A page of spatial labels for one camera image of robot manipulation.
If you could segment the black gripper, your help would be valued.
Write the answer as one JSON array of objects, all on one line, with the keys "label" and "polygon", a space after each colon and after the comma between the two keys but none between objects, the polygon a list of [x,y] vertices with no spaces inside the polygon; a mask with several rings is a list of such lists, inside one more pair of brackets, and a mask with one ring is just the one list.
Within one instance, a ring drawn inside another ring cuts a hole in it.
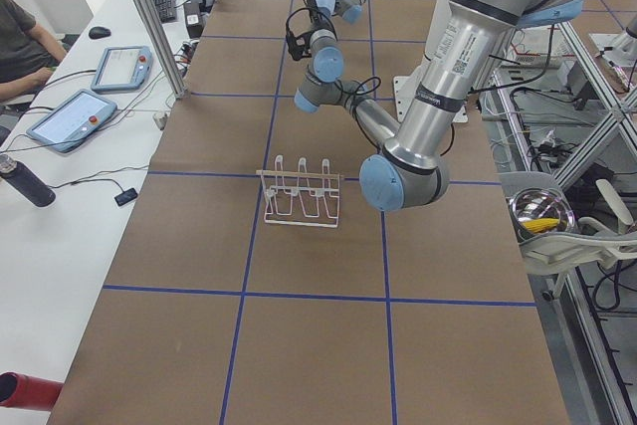
[{"label": "black gripper", "polygon": [[316,43],[322,38],[332,38],[332,23],[328,17],[323,14],[311,15],[311,35],[310,44]]}]

